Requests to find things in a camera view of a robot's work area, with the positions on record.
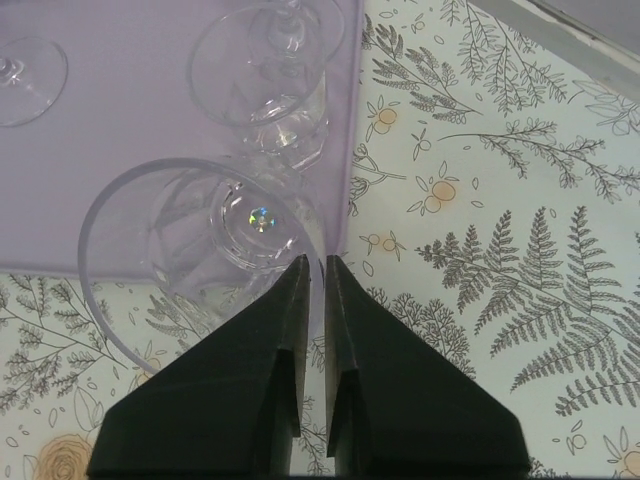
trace wine glass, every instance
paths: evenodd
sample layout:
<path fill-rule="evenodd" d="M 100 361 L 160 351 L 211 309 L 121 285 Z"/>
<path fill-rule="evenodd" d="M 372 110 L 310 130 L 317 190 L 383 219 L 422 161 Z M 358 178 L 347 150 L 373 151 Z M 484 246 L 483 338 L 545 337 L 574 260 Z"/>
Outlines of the wine glass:
<path fill-rule="evenodd" d="M 330 60 L 344 39 L 344 14 L 336 0 L 271 0 L 281 2 L 302 12 L 318 24 Z"/>
<path fill-rule="evenodd" d="M 155 373 L 159 365 L 142 353 L 150 340 L 154 351 L 179 355 L 305 254 L 314 335 L 325 262 L 316 205 L 306 179 L 276 158 L 174 158 L 129 170 L 98 195 L 81 229 L 78 267 L 89 308 L 125 355 Z M 105 299 L 120 290 L 114 285 L 151 300 L 144 320 L 111 317 Z"/>
<path fill-rule="evenodd" d="M 280 2 L 253 4 L 202 33 L 189 59 L 191 95 L 248 151 L 303 170 L 328 135 L 325 62 L 309 17 Z"/>
<path fill-rule="evenodd" d="M 0 47 L 0 126 L 35 120 L 56 101 L 67 80 L 59 45 L 38 37 Z"/>

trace glass rim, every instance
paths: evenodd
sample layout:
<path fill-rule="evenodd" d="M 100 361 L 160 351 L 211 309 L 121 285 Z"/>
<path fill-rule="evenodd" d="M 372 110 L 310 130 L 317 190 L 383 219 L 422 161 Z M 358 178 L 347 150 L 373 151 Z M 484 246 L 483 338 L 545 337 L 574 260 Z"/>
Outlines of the glass rim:
<path fill-rule="evenodd" d="M 98 214 L 106 205 L 106 203 L 111 199 L 111 197 L 118 192 L 121 188 L 129 185 L 131 182 L 148 175 L 150 173 L 159 172 L 162 170 L 168 169 L 202 169 L 204 171 L 208 171 L 211 173 L 224 175 L 226 178 L 237 179 L 242 181 L 245 185 L 249 185 L 252 188 L 256 188 L 258 191 L 265 193 L 267 195 L 273 195 L 273 192 L 270 192 L 268 189 L 264 188 L 260 185 L 260 180 L 253 179 L 246 174 L 235 170 L 228 162 L 221 162 L 221 159 L 237 159 L 243 158 L 240 156 L 230 157 L 230 156 L 218 156 L 210 159 L 202 159 L 202 158 L 191 158 L 191 157 L 173 157 L 173 158 L 164 158 L 159 160 L 152 160 L 137 167 L 131 168 L 126 172 L 118 175 L 115 179 L 113 179 L 109 184 L 100 191 L 98 196 L 92 202 L 87 214 L 85 215 L 84 221 L 82 222 L 82 227 L 80 229 L 80 236 L 78 240 L 78 277 L 80 280 L 80 286 L 82 288 L 82 294 L 87 301 L 89 306 L 89 310 L 93 315 L 93 318 L 96 320 L 98 326 L 105 333 L 107 338 L 118 348 L 118 350 L 124 354 L 129 360 L 143 368 L 145 371 L 155 374 L 158 370 L 152 367 L 147 361 L 144 360 L 139 355 L 136 355 L 125 343 L 120 339 L 119 335 L 112 328 L 112 326 L 107 322 L 105 316 L 102 314 L 102 310 L 98 305 L 98 301 L 96 300 L 93 291 L 91 289 L 92 282 L 90 281 L 88 274 L 88 259 L 87 259 L 87 250 L 89 246 L 89 240 L 91 236 L 91 232 L 93 226 L 98 218 Z M 293 170 L 291 167 L 282 164 L 285 168 L 290 169 L 296 172 L 297 175 L 300 175 L 299 172 Z M 292 221 L 296 227 L 302 230 L 303 234 L 299 237 L 304 244 L 304 252 L 303 254 L 307 257 L 309 262 L 309 276 L 311 279 L 313 291 L 314 288 L 321 288 L 324 285 L 324 273 L 323 273 L 323 260 L 318 255 L 314 247 L 314 243 L 305 228 L 304 224 L 298 219 L 295 213 L 287 206 L 286 202 L 284 202 L 278 195 L 273 195 L 275 203 L 283 208 L 284 210 L 290 212 Z M 324 225 L 322 222 L 322 217 L 320 212 L 316 211 L 318 218 L 322 225 L 323 230 L 323 243 L 324 243 Z M 308 322 L 311 320 L 311 312 L 309 312 Z"/>
<path fill-rule="evenodd" d="M 287 107 L 286 109 L 284 109 L 282 112 L 278 113 L 277 115 L 274 115 L 272 117 L 266 118 L 264 120 L 258 120 L 258 121 L 254 121 L 254 122 L 234 122 L 234 121 L 230 121 L 227 118 L 224 118 L 220 115 L 217 115 L 216 113 L 213 113 L 210 109 L 206 108 L 203 104 L 202 101 L 200 101 L 200 97 L 198 96 L 198 94 L 196 93 L 196 88 L 193 84 L 193 62 L 194 59 L 196 57 L 196 55 L 198 54 L 198 51 L 200 50 L 200 47 L 202 46 L 202 43 L 204 42 L 204 40 L 207 38 L 207 36 L 209 34 L 211 34 L 211 32 L 220 24 L 222 24 L 223 22 L 225 22 L 226 20 L 228 20 L 229 18 L 232 18 L 236 15 L 240 15 L 240 14 L 244 14 L 248 11 L 251 10 L 279 10 L 279 11 L 285 11 L 289 14 L 291 14 L 292 16 L 300 19 L 301 21 L 303 21 L 305 23 L 305 25 L 307 25 L 307 27 L 311 28 L 312 30 L 314 30 L 314 34 L 316 36 L 316 38 L 318 39 L 319 42 L 321 42 L 321 55 L 320 55 L 320 59 L 319 61 L 323 62 L 322 68 L 318 69 L 318 73 L 315 75 L 315 78 L 313 79 L 313 82 L 311 82 L 311 87 L 308 88 L 307 92 L 305 92 L 305 95 L 300 96 L 300 98 L 298 100 L 296 100 L 294 103 L 292 103 L 289 107 Z M 320 29 L 318 26 L 314 25 L 313 22 L 311 22 L 308 18 L 306 18 L 302 13 L 300 13 L 299 10 L 289 7 L 288 5 L 283 5 L 280 4 L 278 2 L 260 2 L 260 3 L 255 3 L 253 5 L 249 5 L 247 7 L 244 8 L 240 8 L 238 10 L 234 10 L 233 12 L 229 12 L 226 15 L 223 15 L 221 17 L 216 18 L 215 20 L 213 20 L 213 22 L 211 22 L 204 30 L 203 32 L 198 36 L 194 47 L 191 49 L 191 52 L 189 53 L 189 59 L 187 61 L 187 83 L 189 85 L 189 95 L 191 97 L 191 100 L 193 101 L 193 103 L 196 104 L 196 106 L 202 110 L 202 112 L 209 117 L 210 119 L 214 120 L 217 123 L 220 123 L 222 125 L 226 125 L 229 127 L 261 127 L 264 125 L 268 125 L 272 122 L 275 122 L 277 120 L 280 120 L 282 118 L 287 117 L 288 115 L 291 115 L 291 113 L 295 112 L 300 105 L 302 105 L 305 101 L 307 101 L 309 99 L 309 97 L 316 91 L 316 89 L 318 88 L 318 85 L 320 84 L 320 81 L 322 80 L 322 76 L 325 74 L 325 70 L 326 70 L 326 54 L 324 51 L 324 44 L 322 43 L 322 35 L 320 34 Z"/>

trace white patterned surface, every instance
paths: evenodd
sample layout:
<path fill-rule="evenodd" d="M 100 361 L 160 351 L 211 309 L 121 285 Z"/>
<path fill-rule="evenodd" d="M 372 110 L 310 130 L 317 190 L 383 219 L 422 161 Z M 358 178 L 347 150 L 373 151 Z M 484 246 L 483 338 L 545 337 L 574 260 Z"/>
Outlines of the white patterned surface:
<path fill-rule="evenodd" d="M 345 260 L 518 415 L 534 474 L 640 476 L 638 105 L 465 0 L 366 11 Z M 82 478 L 104 411 L 148 376 L 74 281 L 0 284 L 0 475 Z M 114 321 L 172 313 L 139 287 L 101 294 Z M 141 346 L 158 367 L 162 341 Z M 332 468 L 322 348 L 292 472 Z"/>

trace lavender tray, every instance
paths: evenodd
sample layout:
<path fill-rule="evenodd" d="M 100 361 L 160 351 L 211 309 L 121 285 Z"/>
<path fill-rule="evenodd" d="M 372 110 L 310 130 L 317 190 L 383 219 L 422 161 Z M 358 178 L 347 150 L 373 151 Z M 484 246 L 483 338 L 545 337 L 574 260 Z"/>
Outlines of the lavender tray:
<path fill-rule="evenodd" d="M 228 132 L 189 97 L 187 58 L 214 18 L 253 2 L 0 1 L 1 44 L 40 36 L 69 62 L 51 109 L 0 128 L 0 270 L 75 275 L 80 226 L 112 179 L 150 160 L 228 151 Z M 327 66 L 330 134 L 323 158 L 305 172 L 323 203 L 330 254 L 341 252 L 346 231 L 363 0 L 337 3 L 346 33 Z"/>

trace glass stem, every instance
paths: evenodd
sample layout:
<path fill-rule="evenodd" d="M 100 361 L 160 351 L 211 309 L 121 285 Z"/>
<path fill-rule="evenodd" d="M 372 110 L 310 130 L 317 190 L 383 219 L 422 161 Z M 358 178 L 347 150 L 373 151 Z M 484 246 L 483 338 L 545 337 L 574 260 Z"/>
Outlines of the glass stem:
<path fill-rule="evenodd" d="M 0 57 L 0 87 L 15 85 L 24 70 L 24 63 L 10 58 Z"/>

